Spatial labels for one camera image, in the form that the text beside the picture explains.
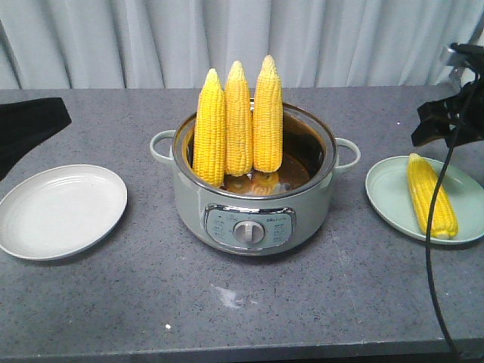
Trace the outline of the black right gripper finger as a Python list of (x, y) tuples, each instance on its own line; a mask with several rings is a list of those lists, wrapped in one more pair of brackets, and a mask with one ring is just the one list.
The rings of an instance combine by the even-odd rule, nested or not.
[(444, 139), (448, 147), (459, 120), (459, 102), (455, 98), (430, 101), (418, 107), (420, 124), (411, 134), (415, 147), (424, 146), (432, 141)]

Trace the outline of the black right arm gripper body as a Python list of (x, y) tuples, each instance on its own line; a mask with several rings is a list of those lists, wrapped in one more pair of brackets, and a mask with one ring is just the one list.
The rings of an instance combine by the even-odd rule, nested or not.
[(483, 47), (451, 43), (451, 62), (455, 67), (470, 69), (475, 78), (468, 82), (447, 105), (451, 107), (451, 124), (455, 127), (446, 138), (448, 147), (483, 140)]

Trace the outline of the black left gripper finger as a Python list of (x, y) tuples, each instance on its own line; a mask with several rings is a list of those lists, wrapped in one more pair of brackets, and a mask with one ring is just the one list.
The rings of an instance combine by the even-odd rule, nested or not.
[(71, 124), (62, 98), (40, 98), (1, 106), (1, 178), (51, 136)]

